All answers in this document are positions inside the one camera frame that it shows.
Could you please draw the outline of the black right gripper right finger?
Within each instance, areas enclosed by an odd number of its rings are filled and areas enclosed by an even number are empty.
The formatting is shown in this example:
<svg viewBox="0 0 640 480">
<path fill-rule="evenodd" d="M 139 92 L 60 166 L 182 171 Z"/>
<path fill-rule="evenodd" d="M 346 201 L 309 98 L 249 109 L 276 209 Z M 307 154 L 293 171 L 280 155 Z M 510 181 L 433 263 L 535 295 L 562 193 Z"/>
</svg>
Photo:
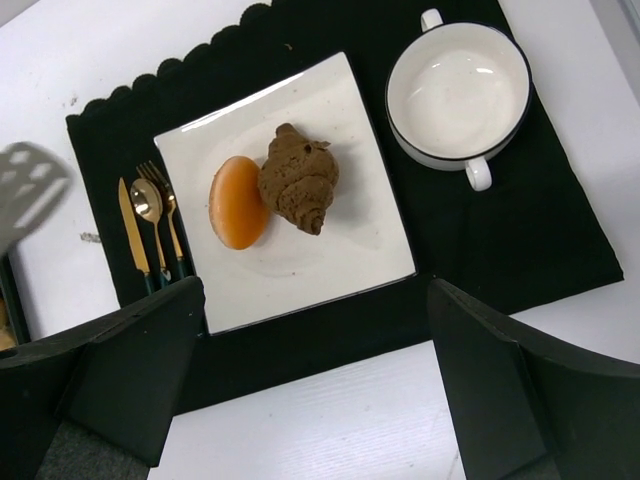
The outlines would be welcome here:
<svg viewBox="0 0 640 480">
<path fill-rule="evenodd" d="M 428 287 L 439 369 L 469 479 L 636 479 L 639 366 Z"/>
</svg>

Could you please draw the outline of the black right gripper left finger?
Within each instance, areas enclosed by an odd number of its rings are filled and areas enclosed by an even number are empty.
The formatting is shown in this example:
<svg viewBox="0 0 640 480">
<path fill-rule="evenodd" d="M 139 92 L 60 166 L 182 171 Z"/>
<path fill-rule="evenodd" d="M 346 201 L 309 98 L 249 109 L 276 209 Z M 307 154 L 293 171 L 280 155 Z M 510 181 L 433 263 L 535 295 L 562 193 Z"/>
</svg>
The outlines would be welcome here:
<svg viewBox="0 0 640 480">
<path fill-rule="evenodd" d="M 202 326 L 190 276 L 1 354 L 4 479 L 145 479 L 158 466 Z"/>
</svg>

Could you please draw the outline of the plain orange bun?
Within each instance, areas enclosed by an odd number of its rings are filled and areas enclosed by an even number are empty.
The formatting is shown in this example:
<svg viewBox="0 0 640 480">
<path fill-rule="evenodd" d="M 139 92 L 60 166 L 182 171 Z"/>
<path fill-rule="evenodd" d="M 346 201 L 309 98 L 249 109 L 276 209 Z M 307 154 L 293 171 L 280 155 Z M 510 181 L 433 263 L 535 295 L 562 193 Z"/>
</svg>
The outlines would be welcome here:
<svg viewBox="0 0 640 480">
<path fill-rule="evenodd" d="M 227 248 L 247 249 L 266 230 L 270 211 L 259 193 L 259 172 L 252 159 L 233 156 L 214 176 L 209 193 L 209 219 Z"/>
</svg>

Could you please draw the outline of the silver metal tongs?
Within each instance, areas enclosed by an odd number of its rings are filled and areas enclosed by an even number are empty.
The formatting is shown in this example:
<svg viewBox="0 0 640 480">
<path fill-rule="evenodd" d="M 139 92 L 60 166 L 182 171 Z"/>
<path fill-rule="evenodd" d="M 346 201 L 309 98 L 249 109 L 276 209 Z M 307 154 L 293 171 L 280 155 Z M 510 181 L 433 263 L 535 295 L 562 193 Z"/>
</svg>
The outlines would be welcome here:
<svg viewBox="0 0 640 480">
<path fill-rule="evenodd" d="M 31 142 L 1 149 L 1 256 L 45 223 L 73 183 L 64 160 Z"/>
</svg>

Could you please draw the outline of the brown croissant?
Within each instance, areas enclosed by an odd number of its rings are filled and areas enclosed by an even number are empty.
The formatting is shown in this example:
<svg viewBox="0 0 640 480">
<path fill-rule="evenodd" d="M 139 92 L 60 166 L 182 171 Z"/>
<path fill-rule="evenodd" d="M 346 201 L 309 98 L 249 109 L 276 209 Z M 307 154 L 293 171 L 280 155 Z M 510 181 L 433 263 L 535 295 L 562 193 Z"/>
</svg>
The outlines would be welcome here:
<svg viewBox="0 0 640 480">
<path fill-rule="evenodd" d="M 329 146 L 284 123 L 276 128 L 258 175 L 259 193 L 267 208 L 314 236 L 321 233 L 340 176 Z"/>
</svg>

